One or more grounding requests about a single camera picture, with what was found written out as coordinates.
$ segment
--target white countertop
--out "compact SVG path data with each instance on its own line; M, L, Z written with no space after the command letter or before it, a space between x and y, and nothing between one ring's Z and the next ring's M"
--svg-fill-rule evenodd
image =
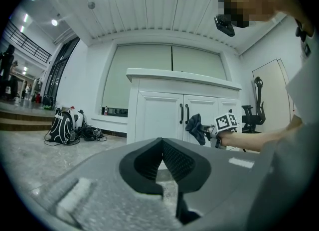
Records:
M168 71L159 69L144 69L144 68L129 68L126 71L126 76L132 81L133 77L139 78L155 78L175 81L194 82L200 84L208 84L228 89L241 90L241 85L238 83L221 80L218 78L192 74L178 71Z

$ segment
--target cabinet door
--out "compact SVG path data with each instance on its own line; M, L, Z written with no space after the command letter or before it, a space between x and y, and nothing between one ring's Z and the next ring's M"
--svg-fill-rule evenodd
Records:
M135 141L157 137L183 138L183 95L139 91Z
M187 121L187 107L189 109L189 118L191 118L195 114L200 114L202 125L212 125L214 124L214 118L218 116L218 98L212 97L201 97L201 96L191 96L184 95L184 136L183 141L191 142L198 144L198 141L192 136L186 128ZM205 138L206 144L205 146L210 147L210 142Z
M219 115L233 113L236 117L237 123L241 124L241 104L239 100L218 98Z

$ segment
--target black metal railing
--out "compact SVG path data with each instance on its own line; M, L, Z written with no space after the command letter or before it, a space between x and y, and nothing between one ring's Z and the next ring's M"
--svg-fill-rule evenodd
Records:
M39 60L47 63L51 54L33 42L25 34L21 33L20 30L9 20L6 25L3 34L8 37L15 44L26 50Z

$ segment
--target black chair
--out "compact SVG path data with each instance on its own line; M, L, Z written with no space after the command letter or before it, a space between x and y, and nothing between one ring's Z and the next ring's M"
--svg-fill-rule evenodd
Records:
M258 88L258 96L257 96L257 115L252 115L251 109L253 107L251 106L242 106L242 108L245 111L245 115L242 116L242 121L245 123L245 126L242 128L242 133L259 133L256 132L256 125L262 125L265 120L265 112L264 112L264 102L260 105L261 102L261 88L263 87L263 81L260 79L260 77L256 77L255 83Z

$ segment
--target gray cloth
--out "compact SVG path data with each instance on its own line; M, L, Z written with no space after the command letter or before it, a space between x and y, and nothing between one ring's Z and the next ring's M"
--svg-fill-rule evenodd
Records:
M200 114L193 115L188 121L188 124L185 128L195 139L199 142L200 145L205 145L205 134L200 130L201 127L201 117Z

